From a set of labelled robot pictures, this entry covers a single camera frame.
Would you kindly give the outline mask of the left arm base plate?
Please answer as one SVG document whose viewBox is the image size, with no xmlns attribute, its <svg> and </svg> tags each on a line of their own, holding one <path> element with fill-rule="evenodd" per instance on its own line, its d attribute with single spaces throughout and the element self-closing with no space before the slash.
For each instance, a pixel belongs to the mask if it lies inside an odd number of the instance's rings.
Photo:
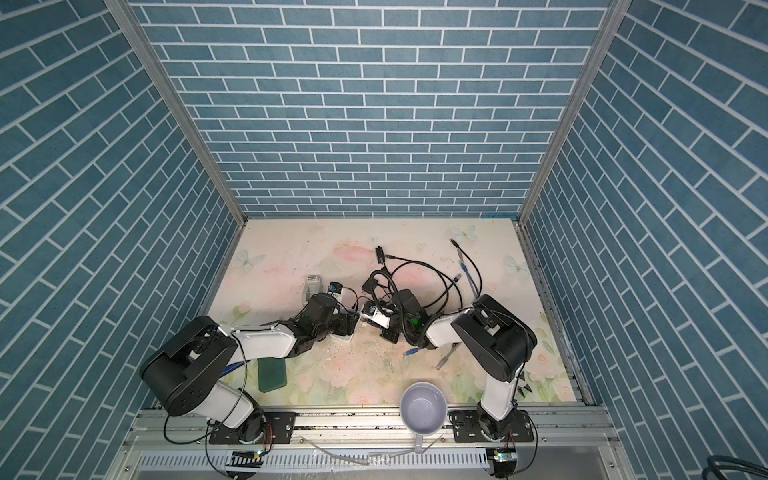
<svg viewBox="0 0 768 480">
<path fill-rule="evenodd" d="M 289 411 L 257 411 L 239 427 L 221 426 L 209 437 L 213 445 L 289 444 L 293 435 L 296 414 Z"/>
</svg>

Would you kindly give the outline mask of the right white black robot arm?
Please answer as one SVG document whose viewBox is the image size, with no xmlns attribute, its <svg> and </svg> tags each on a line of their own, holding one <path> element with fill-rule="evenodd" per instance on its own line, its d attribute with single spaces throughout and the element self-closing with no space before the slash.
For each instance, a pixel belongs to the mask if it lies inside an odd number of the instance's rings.
<svg viewBox="0 0 768 480">
<path fill-rule="evenodd" d="M 409 290 L 391 302 L 368 301 L 362 314 L 395 343 L 399 337 L 416 349 L 463 344 L 486 372 L 480 408 L 501 422 L 514 409 L 519 377 L 537 345 L 533 330 L 488 294 L 455 312 L 431 317 Z"/>
</svg>

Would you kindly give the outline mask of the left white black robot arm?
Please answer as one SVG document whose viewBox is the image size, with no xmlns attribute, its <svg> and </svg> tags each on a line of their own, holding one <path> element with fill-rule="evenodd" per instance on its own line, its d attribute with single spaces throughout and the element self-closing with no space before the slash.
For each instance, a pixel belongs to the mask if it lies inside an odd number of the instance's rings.
<svg viewBox="0 0 768 480">
<path fill-rule="evenodd" d="M 139 377 L 171 417 L 194 413 L 228 429 L 253 430 L 260 407 L 223 376 L 252 360 L 297 357 L 329 335 L 350 336 L 359 318 L 328 293 L 313 295 L 299 313 L 268 326 L 225 327 L 199 316 L 144 361 Z"/>
</svg>

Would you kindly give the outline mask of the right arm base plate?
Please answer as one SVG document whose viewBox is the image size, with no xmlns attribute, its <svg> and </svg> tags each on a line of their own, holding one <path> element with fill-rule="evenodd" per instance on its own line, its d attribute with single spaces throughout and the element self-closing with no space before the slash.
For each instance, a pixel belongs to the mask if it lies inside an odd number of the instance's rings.
<svg viewBox="0 0 768 480">
<path fill-rule="evenodd" d="M 482 408 L 452 410 L 448 413 L 456 443 L 533 442 L 535 434 L 528 412 L 514 409 L 496 420 Z"/>
</svg>

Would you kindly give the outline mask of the white network switch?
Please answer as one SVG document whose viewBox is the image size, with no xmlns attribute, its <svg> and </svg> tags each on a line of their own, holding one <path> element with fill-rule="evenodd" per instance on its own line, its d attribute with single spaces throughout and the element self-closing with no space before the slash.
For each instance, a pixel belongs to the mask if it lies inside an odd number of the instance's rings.
<svg viewBox="0 0 768 480">
<path fill-rule="evenodd" d="M 354 339 L 355 333 L 356 333 L 355 330 L 345 334 L 331 333 L 330 337 L 334 340 L 338 340 L 344 343 L 350 343 Z"/>
</svg>

